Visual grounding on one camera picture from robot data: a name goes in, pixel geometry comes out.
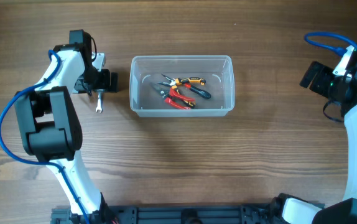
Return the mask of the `red black awl screwdriver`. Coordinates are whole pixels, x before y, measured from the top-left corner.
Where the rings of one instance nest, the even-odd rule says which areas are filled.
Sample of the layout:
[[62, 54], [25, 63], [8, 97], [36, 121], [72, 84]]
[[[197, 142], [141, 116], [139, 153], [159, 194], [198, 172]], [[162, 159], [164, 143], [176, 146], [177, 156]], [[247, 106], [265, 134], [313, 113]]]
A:
[[193, 86], [191, 84], [186, 83], [186, 84], [184, 84], [184, 87], [189, 89], [190, 91], [200, 95], [204, 99], [210, 99], [211, 98], [211, 94], [209, 92], [207, 92], [205, 90], [202, 90], [202, 89], [199, 89], [199, 88], [197, 88], [197, 87], [195, 87], [195, 86]]

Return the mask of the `orange black needle-nose pliers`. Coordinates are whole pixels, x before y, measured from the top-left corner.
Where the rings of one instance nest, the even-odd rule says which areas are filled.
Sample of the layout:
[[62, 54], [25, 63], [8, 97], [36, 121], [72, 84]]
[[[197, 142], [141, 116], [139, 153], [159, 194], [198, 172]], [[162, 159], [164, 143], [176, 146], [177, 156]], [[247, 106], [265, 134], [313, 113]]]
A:
[[188, 84], [191, 84], [193, 85], [194, 83], [195, 84], [201, 84], [201, 85], [204, 85], [206, 83], [206, 80], [204, 78], [200, 78], [200, 77], [189, 77], [189, 78], [170, 78], [168, 77], [167, 75], [164, 75], [162, 74], [162, 76], [168, 80], [168, 82], [165, 82], [165, 83], [168, 83], [172, 86], [176, 86], [178, 89], [179, 89], [179, 85], [182, 85], [184, 86], [184, 84], [188, 83]]

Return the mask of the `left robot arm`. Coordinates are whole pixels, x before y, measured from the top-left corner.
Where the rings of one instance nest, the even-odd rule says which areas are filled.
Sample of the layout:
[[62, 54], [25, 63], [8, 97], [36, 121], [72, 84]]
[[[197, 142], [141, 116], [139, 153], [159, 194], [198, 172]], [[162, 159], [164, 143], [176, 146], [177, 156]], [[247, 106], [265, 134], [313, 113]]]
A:
[[46, 166], [59, 181], [70, 202], [70, 223], [118, 223], [103, 194], [90, 179], [81, 156], [83, 133], [71, 95], [118, 90], [118, 75], [104, 68], [105, 56], [84, 30], [72, 30], [69, 42], [49, 50], [50, 65], [31, 87], [16, 93], [15, 107], [25, 152]]

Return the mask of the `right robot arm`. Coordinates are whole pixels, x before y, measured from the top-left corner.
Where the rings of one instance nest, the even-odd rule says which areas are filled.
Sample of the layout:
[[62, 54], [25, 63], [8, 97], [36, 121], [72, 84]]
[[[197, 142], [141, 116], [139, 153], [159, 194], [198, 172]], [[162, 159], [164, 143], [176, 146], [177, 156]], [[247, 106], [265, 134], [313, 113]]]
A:
[[340, 121], [348, 138], [348, 176], [343, 200], [320, 208], [300, 198], [280, 194], [270, 203], [270, 223], [357, 223], [357, 48], [349, 46], [332, 69], [312, 62], [300, 86], [340, 106]]

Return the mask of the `red handled cutters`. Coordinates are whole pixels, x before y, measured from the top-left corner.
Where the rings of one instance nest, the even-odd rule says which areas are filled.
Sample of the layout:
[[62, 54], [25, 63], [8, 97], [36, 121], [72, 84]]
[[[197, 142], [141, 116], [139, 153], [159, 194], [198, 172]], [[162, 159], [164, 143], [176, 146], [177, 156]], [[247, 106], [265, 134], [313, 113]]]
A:
[[180, 110], [194, 109], [195, 99], [182, 95], [174, 85], [165, 82], [150, 83], [150, 86], [163, 98], [164, 103]]

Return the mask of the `silver combination wrench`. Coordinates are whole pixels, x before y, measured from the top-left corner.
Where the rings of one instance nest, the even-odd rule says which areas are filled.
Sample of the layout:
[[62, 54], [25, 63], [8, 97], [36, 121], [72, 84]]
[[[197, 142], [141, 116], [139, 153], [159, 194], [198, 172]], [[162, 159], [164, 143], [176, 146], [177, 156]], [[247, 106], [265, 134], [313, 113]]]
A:
[[97, 91], [98, 94], [98, 99], [97, 99], [97, 105], [95, 111], [97, 113], [102, 113], [103, 112], [103, 91]]

